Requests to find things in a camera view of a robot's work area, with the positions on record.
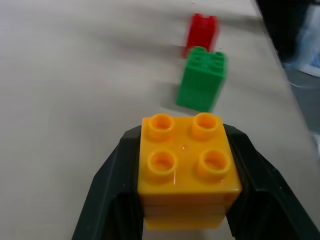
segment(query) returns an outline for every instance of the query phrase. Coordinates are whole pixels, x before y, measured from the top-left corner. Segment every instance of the green block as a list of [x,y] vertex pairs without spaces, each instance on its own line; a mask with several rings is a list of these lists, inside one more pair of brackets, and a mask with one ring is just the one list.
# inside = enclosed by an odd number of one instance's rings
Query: green block
[[227,75],[227,57],[196,46],[188,56],[176,104],[211,112]]

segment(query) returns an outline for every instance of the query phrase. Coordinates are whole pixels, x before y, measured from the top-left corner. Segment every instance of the table surface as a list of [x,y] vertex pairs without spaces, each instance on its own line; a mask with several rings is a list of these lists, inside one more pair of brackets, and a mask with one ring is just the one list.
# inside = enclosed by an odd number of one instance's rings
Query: table surface
[[[174,98],[194,12],[216,15],[228,78],[215,112],[247,133],[320,226],[316,150],[251,0],[2,0],[0,239],[69,240],[122,134]],[[145,239],[232,239],[219,229]]]

